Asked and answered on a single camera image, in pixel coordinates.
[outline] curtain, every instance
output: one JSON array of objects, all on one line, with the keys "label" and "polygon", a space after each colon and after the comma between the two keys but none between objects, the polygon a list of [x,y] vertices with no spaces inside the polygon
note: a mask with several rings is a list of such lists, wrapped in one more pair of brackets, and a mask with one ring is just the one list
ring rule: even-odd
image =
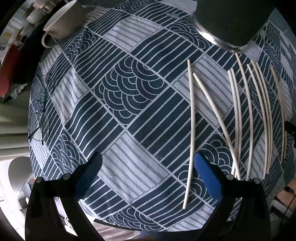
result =
[{"label": "curtain", "polygon": [[0,104],[0,161],[29,156],[28,108]]}]

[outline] blue and white tablecloth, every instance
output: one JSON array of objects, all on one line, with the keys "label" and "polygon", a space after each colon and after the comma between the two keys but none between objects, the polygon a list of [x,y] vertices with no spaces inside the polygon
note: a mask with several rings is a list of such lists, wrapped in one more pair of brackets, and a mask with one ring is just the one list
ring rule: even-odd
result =
[{"label": "blue and white tablecloth", "polygon": [[[103,167],[85,206],[101,220],[158,231],[199,229],[217,205],[194,170],[189,205],[182,209],[190,146],[190,100],[187,59],[216,103],[234,141],[234,106],[227,70],[234,68],[242,103],[241,176],[249,153],[248,104],[234,54],[209,43],[190,24],[192,0],[128,0],[113,8],[97,6],[78,32],[45,52],[37,74],[55,79],[46,104],[49,137],[30,142],[36,177],[58,179],[85,163],[94,151]],[[296,51],[267,21],[240,59],[253,103],[254,151],[251,178],[263,176],[264,137],[261,109],[247,63],[258,61],[266,78],[273,119],[270,173],[263,180],[271,200],[295,177],[295,149],[288,136],[281,154],[281,109],[272,64],[286,109],[296,122]],[[30,114],[35,112],[34,98]],[[232,158],[208,101],[195,84],[196,151],[228,173]],[[232,218],[239,207],[236,203]]]}]

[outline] mug handle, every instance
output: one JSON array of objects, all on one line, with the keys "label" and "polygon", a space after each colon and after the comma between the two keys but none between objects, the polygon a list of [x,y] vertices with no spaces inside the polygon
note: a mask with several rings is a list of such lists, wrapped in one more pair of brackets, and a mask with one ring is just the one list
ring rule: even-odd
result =
[{"label": "mug handle", "polygon": [[52,44],[52,45],[47,45],[47,44],[45,43],[45,38],[47,37],[48,34],[49,34],[49,31],[47,31],[47,32],[44,33],[44,35],[43,35],[43,37],[42,37],[42,39],[41,39],[41,43],[42,43],[42,45],[43,45],[45,48],[52,48],[52,47],[54,47],[57,43],[54,43],[54,44]]}]

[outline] orange object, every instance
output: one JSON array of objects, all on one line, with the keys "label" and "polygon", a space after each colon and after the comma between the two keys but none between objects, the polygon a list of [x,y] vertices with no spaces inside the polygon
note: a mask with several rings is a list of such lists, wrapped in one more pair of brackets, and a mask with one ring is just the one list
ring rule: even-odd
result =
[{"label": "orange object", "polygon": [[0,96],[5,95],[12,84],[12,78],[21,58],[21,52],[15,45],[11,45],[0,68]]}]

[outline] silver bolt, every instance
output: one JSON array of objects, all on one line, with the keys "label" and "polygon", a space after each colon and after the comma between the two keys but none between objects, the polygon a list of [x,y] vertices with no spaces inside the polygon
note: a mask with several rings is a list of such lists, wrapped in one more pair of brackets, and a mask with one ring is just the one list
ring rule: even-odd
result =
[{"label": "silver bolt", "polygon": [[38,177],[38,178],[36,178],[36,180],[35,180],[35,182],[37,182],[37,183],[40,183],[40,182],[42,182],[43,181],[43,178],[42,177]]},{"label": "silver bolt", "polygon": [[227,174],[227,175],[226,175],[226,178],[227,178],[228,180],[233,180],[233,179],[234,179],[234,176],[231,175],[231,174]]},{"label": "silver bolt", "polygon": [[253,181],[254,181],[254,183],[256,183],[256,184],[260,184],[260,183],[261,183],[261,182],[260,182],[260,179],[258,179],[258,178],[254,178]]},{"label": "silver bolt", "polygon": [[70,177],[71,177],[71,175],[69,173],[66,173],[63,175],[64,180],[68,180]]}]

